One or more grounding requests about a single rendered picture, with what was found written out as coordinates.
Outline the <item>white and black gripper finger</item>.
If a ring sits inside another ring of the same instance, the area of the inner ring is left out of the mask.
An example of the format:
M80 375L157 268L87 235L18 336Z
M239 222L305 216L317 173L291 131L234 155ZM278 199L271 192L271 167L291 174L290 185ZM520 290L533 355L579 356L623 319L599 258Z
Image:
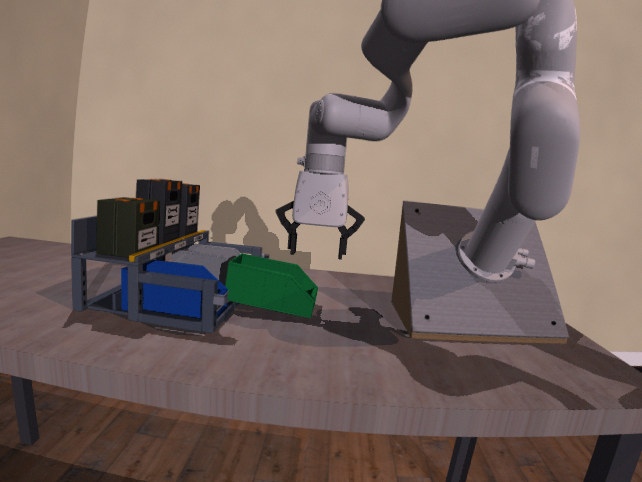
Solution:
M291 224L288 219L285 216L285 212L293 208L293 203L294 201L276 209L276 214L280 220L280 223L283 225L283 227L287 230L289 233L288 236L288 249L290 250L290 254L293 255L296 252L296 244L297 244L297 233L296 229L300 225L299 223L296 223L295 221Z
M365 220L364 216L359 214L350 206L348 206L347 213L350 214L352 217L354 217L356 221L349 229L347 229L345 225L342 227L337 227L340 233L342 234L340 237L339 254L338 254L338 259L341 259L341 260L342 260L342 255L346 255L347 239L359 229L359 227L362 225L362 223Z

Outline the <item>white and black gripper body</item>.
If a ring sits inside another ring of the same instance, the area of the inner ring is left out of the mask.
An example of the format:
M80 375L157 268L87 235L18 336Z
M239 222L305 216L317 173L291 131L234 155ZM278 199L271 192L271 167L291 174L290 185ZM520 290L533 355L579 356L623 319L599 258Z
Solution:
M293 221L305 225L342 227L346 223L347 210L348 177L344 172L317 169L299 172Z

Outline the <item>grey metal shelf rack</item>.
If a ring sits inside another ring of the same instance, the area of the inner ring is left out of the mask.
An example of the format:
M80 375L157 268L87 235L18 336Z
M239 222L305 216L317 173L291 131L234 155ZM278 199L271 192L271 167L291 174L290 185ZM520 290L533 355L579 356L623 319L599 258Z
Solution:
M128 320L143 323L214 333L240 304L228 301L227 291L217 294L218 280L143 271L143 264L151 260L165 261L165 255L199 241L199 244L236 248L240 253L268 258L262 247L209 242L209 231L135 256L128 257L96 253L97 216L71 220L71 264L73 310L93 309L127 315ZM268 256L267 256L268 255ZM128 265L128 311L121 308L121 285L87 300L86 259ZM202 291L202 319L143 310L143 283ZM113 300L113 305L112 305ZM227 309L217 317L217 305Z

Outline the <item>orange flat bar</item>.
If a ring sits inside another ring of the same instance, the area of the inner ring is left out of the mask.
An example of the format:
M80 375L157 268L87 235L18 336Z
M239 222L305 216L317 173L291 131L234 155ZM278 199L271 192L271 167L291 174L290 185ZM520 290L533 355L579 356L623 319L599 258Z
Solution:
M155 246L155 247L152 247L152 248L149 248L149 249L143 250L143 251L141 251L141 252L138 252L138 253L135 253L135 254L129 255L129 261L130 261L130 262L135 262L135 256L138 256L138 255L141 255L141 254L143 254L143 253L149 252L149 251L151 251L151 250L154 250L154 249L157 249L157 248L163 247L163 246L165 246L165 245L168 245L168 244L174 243L174 242L176 242L176 241L179 241L179 240L182 240L182 239L188 238L188 237L190 237L190 236L196 235L196 234L201 233L201 232L204 232L204 231L206 231L206 230L201 230L201 231L198 231L198 232L195 232L195 233L192 233L192 234L186 235L186 236L184 236L184 237L181 237L181 238L178 238L178 239L175 239L175 240L172 240L172 241L169 241L169 242L163 243L163 244L161 244L161 245L158 245L158 246Z

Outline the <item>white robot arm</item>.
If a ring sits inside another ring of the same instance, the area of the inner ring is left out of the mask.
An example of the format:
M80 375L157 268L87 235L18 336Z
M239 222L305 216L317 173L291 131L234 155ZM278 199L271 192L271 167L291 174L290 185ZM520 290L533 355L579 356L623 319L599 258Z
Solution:
M305 169L344 172L347 138L382 141L406 116L410 67L428 42L513 27L510 149L474 232L458 247L465 269L488 282L534 267L520 246L536 220L556 216L571 195L580 144L574 0L382 0L361 49L389 89L380 101L341 93L314 101L306 154L297 159Z

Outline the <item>green bin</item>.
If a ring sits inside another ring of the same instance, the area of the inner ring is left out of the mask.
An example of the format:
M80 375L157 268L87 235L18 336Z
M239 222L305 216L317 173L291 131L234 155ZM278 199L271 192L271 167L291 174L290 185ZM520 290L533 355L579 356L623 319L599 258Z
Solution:
M318 291L299 265L243 253L229 261L225 287L228 301L306 318Z

